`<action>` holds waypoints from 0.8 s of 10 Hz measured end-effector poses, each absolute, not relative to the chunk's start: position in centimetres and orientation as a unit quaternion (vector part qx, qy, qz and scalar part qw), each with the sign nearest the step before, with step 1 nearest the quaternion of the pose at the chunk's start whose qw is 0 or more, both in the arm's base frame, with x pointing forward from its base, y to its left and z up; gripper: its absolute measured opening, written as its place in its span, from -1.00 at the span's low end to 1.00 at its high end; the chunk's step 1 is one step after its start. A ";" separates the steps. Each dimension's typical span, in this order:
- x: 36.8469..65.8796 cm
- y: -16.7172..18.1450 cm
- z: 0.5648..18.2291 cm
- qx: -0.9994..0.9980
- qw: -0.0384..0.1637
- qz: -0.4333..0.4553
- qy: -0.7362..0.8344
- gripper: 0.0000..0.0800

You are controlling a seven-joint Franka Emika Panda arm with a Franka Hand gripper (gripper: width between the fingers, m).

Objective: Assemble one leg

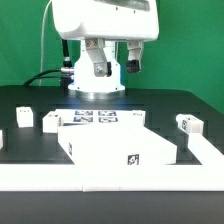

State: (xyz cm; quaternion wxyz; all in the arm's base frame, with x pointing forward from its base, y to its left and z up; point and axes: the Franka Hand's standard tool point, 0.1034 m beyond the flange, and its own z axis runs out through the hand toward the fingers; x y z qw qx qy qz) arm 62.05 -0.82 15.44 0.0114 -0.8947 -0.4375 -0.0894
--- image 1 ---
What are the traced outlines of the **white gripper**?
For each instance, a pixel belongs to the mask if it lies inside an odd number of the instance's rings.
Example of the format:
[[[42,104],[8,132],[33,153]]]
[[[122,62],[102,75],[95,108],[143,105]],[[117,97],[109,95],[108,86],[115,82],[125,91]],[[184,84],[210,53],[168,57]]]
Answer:
[[[52,0],[52,11],[61,38],[86,39],[96,77],[112,74],[105,40],[132,40],[127,42],[126,70],[133,74],[141,71],[144,45],[138,40],[153,41],[159,35],[156,0]]]

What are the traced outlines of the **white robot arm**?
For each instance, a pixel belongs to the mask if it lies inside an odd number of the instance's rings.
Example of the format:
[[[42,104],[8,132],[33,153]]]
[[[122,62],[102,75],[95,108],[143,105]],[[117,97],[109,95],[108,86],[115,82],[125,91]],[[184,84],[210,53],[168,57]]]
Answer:
[[[80,42],[72,68],[72,95],[105,99],[125,92],[116,44],[127,44],[126,70],[141,71],[144,43],[159,35],[156,0],[52,0],[55,28],[64,40]]]

